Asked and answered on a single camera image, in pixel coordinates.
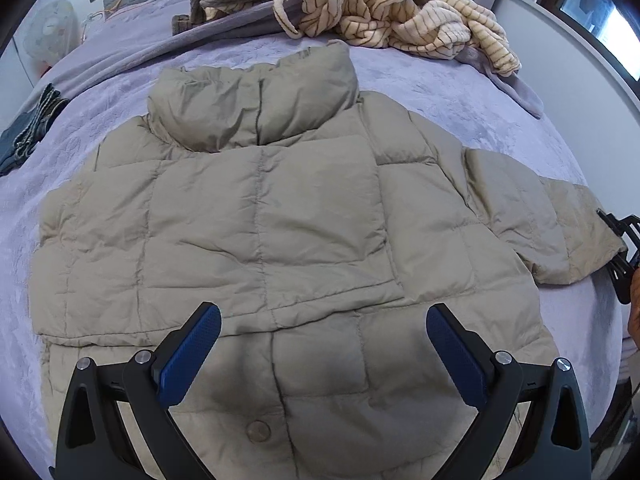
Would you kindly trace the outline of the person's right hand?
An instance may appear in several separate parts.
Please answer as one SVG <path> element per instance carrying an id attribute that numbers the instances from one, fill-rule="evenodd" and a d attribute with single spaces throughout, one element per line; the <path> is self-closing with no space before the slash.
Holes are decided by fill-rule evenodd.
<path id="1" fill-rule="evenodd" d="M 628 334 L 640 349 L 640 269 L 634 271 L 630 285 Z"/>

